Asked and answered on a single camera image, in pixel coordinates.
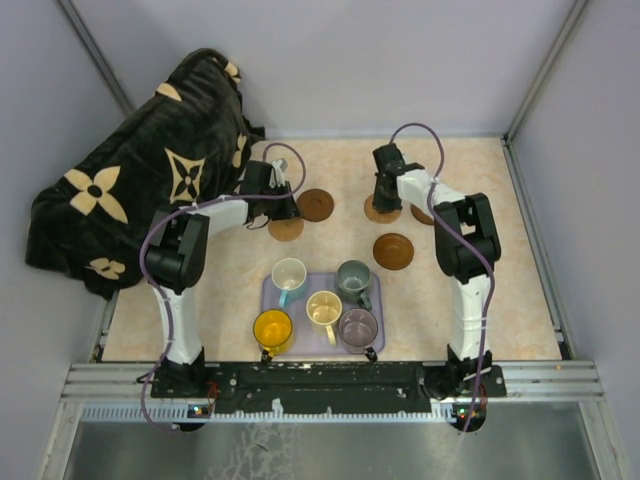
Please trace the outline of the light woven coaster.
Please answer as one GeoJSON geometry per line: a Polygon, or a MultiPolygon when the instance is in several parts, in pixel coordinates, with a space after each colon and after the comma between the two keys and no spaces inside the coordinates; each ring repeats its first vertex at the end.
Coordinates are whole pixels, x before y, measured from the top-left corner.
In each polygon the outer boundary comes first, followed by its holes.
{"type": "Polygon", "coordinates": [[[364,214],[372,222],[377,224],[391,224],[401,215],[401,210],[394,210],[388,213],[380,213],[373,206],[374,195],[371,194],[364,202],[364,214]]]}

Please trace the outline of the dark brown wooden coaster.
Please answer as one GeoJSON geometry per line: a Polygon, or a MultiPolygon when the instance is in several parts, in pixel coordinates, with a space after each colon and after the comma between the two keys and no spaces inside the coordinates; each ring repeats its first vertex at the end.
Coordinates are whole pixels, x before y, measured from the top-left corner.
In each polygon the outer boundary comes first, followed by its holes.
{"type": "Polygon", "coordinates": [[[434,225],[434,220],[433,218],[424,213],[420,208],[418,208],[416,205],[411,205],[410,207],[410,211],[412,216],[421,224],[427,225],[427,226],[433,226],[434,225]]]}

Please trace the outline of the grey-green mug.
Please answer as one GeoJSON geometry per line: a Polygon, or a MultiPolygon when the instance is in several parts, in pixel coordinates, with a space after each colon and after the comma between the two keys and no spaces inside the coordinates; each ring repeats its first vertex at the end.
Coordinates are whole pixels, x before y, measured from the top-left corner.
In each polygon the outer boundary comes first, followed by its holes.
{"type": "Polygon", "coordinates": [[[367,311],[372,310],[369,291],[372,274],[369,267],[358,260],[348,260],[336,272],[335,284],[338,296],[346,302],[357,304],[367,311]]]}

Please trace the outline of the dark brown round coaster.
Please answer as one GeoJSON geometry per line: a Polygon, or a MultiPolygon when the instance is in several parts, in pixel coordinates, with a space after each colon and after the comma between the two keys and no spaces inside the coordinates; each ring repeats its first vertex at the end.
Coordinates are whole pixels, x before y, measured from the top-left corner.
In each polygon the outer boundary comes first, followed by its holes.
{"type": "Polygon", "coordinates": [[[309,189],[297,199],[301,216],[310,222],[321,222],[328,219],[334,209],[332,195],[322,189],[309,189]]]}

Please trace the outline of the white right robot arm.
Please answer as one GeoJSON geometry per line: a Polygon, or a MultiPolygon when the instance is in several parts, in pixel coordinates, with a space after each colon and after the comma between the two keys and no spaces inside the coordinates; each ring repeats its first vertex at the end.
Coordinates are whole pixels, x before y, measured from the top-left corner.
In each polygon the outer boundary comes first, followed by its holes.
{"type": "Polygon", "coordinates": [[[430,215],[436,260],[451,279],[453,337],[445,366],[425,382],[426,392],[439,399],[470,395],[492,367],[487,317],[501,245],[489,199],[446,186],[422,165],[406,162],[394,143],[376,148],[373,158],[377,169],[374,209],[391,213],[409,203],[430,215]]]}

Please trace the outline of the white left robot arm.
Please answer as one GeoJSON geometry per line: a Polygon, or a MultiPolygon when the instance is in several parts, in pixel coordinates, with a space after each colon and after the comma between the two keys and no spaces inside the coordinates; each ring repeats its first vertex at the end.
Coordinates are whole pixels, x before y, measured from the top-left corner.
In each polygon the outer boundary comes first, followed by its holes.
{"type": "Polygon", "coordinates": [[[203,394],[208,384],[200,339],[194,287],[204,273],[209,239],[227,229],[265,216],[271,221],[299,215],[287,162],[248,162],[239,192],[183,207],[163,207],[154,214],[143,241],[139,264],[158,301],[165,347],[147,374],[155,398],[203,394]]]}

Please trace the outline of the light wooden coaster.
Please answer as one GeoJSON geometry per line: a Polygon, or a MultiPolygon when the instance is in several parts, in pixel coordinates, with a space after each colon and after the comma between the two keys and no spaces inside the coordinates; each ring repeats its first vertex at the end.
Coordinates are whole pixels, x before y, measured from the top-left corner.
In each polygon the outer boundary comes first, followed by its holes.
{"type": "Polygon", "coordinates": [[[268,224],[268,232],[272,238],[279,242],[290,242],[302,234],[304,225],[305,222],[300,217],[270,221],[268,224]]]}

